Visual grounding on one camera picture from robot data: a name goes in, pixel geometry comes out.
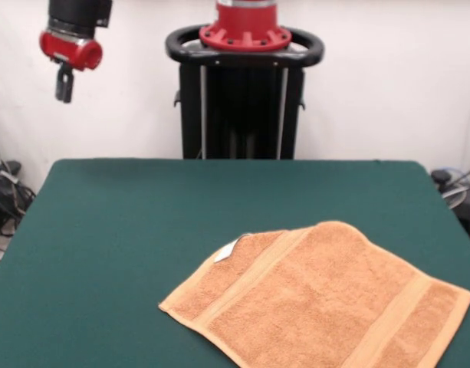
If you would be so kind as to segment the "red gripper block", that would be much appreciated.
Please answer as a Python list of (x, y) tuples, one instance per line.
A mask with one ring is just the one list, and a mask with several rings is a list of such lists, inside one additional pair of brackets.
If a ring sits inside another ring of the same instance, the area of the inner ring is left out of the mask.
[[(94, 70), (102, 61), (103, 49), (93, 38), (77, 38), (51, 30), (41, 33), (39, 44), (42, 52), (52, 60), (67, 63), (73, 69)], [(55, 96), (65, 104), (72, 99), (74, 75), (62, 64), (59, 67)]]

